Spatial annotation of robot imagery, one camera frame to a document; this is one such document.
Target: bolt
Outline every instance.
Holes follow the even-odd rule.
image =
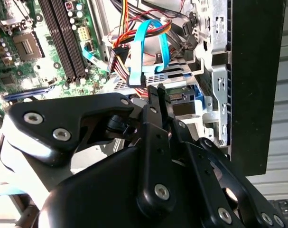
[[[186,125],[183,122],[178,122],[178,125],[180,125],[181,127],[186,127]]]
[[[30,124],[41,124],[43,120],[43,117],[37,113],[27,113],[24,115],[24,121]]]
[[[162,184],[157,184],[154,187],[155,194],[162,200],[168,200],[169,199],[169,190]]]
[[[153,113],[157,113],[157,110],[156,110],[154,107],[151,107],[150,110],[151,110]]]
[[[64,128],[57,128],[53,131],[53,137],[59,141],[65,142],[71,138],[71,134]]]
[[[209,142],[209,140],[205,139],[205,140],[204,140],[204,143],[205,143],[207,146],[212,147],[212,144]]]
[[[129,105],[129,102],[128,102],[127,100],[125,100],[125,99],[121,99],[121,102],[122,102],[123,104],[125,104],[125,105]]]
[[[218,212],[219,212],[220,218],[224,222],[226,222],[227,224],[231,224],[232,223],[231,215],[229,214],[229,212],[225,208],[219,208]]]
[[[261,215],[262,215],[262,218],[264,219],[264,221],[265,221],[268,225],[271,225],[271,226],[273,225],[273,222],[272,222],[271,218],[270,218],[267,214],[262,213]]]
[[[273,217],[280,227],[284,227],[283,221],[277,215],[274,215]]]

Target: black wire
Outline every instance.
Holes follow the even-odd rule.
[[[176,18],[181,18],[185,22],[189,22],[190,21],[188,16],[186,16],[186,15],[180,13],[180,12],[176,12],[176,11],[173,11],[173,10],[170,10],[170,9],[163,8],[161,6],[154,5],[153,3],[145,1],[145,0],[142,0],[142,4],[148,6],[148,7],[152,8],[152,9],[156,9],[156,10],[162,11],[162,12],[164,12],[166,14],[173,15]]]
[[[120,27],[119,27],[119,36],[121,35],[121,29],[124,31],[124,28],[121,28],[121,20],[123,19],[123,12],[121,10],[121,19],[120,19]]]

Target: red wire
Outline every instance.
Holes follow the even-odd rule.
[[[155,57],[155,55],[149,54],[147,52],[144,52],[146,55],[151,56],[151,57]]]
[[[147,33],[152,33],[152,32],[156,32],[156,31],[158,31],[158,30],[160,30],[160,29],[163,29],[164,27],[168,26],[169,23],[171,23],[171,22],[169,21],[169,22],[167,22],[165,25],[162,25],[162,26],[160,26],[160,27],[158,27],[158,28],[149,29],[149,30],[147,31]],[[127,33],[124,33],[124,34],[120,35],[120,36],[117,38],[116,42],[115,42],[115,46],[117,47],[117,46],[120,44],[121,38],[122,38],[123,36],[134,35],[136,32],[137,32],[137,30],[130,30],[130,31],[128,31]]]

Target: cable bundle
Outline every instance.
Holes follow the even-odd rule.
[[[139,15],[134,16],[131,19],[129,19],[130,12],[129,12],[129,6],[128,6],[127,0],[122,0],[120,6],[122,8],[122,14],[121,14],[120,25],[119,25],[119,34],[118,34],[119,36],[114,42],[112,42],[112,40],[110,41],[112,43],[112,49],[118,48],[119,46],[124,46],[127,43],[132,42],[134,40],[134,37],[137,31],[131,29],[132,27],[134,27],[134,25],[131,24],[132,22],[137,21],[137,20],[141,21],[140,18],[143,17],[144,15],[147,15],[153,11],[158,11],[156,9],[153,9],[147,12],[142,12]],[[146,37],[153,37],[153,36],[167,33],[170,31],[171,25],[172,25],[172,21],[167,20],[166,24],[158,28],[150,27],[147,30]],[[115,57],[115,62],[112,63],[112,65],[114,65],[113,69],[117,73],[117,75],[119,75],[122,80],[127,81],[128,77],[130,76],[130,73],[129,73],[129,70],[125,67],[120,56]],[[136,90],[137,95],[140,97],[148,96],[148,93],[145,89],[136,88],[135,90]]]

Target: black plastic part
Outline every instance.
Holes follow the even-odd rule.
[[[125,96],[112,93],[17,103],[10,108],[8,116],[19,131],[39,142],[40,148],[35,150],[23,143],[20,148],[23,152],[48,165],[61,166],[69,163],[77,151],[108,143],[111,139],[103,135],[108,120],[113,115],[127,117],[133,109],[134,104]],[[29,111],[42,115],[44,121],[26,123],[23,116]],[[56,140],[52,136],[56,128],[68,130],[71,138],[67,142]],[[13,142],[14,138],[7,137],[7,140]]]
[[[146,77],[145,74],[142,72],[141,76],[140,76],[140,85],[130,85],[129,83],[129,77],[127,78],[127,86],[129,88],[146,88]]]
[[[171,155],[168,132],[163,130],[157,89],[149,86],[149,104],[144,106],[141,123],[141,150],[139,158],[139,194],[137,202],[148,218],[160,219],[168,215],[176,204],[172,184]],[[162,184],[169,199],[156,195],[155,186]]]
[[[161,221],[145,217],[138,208],[139,151],[130,147],[63,181],[46,200],[39,227],[203,227],[196,216],[201,210],[195,203],[196,193],[188,191],[193,181],[183,166],[171,163],[170,168],[178,201]]]
[[[245,176],[265,174],[286,0],[231,5],[232,162]]]
[[[245,227],[280,227],[275,221],[273,226],[267,226],[261,214],[277,215],[283,220],[262,194],[249,182],[239,169],[209,140],[200,138],[197,143],[205,152],[202,154],[222,172],[219,180],[222,189],[229,188],[238,199],[238,209]]]
[[[111,49],[111,56],[108,63],[108,71],[114,72],[114,64],[117,61],[117,57],[121,57],[123,64],[125,64],[128,57],[129,47],[116,47]]]

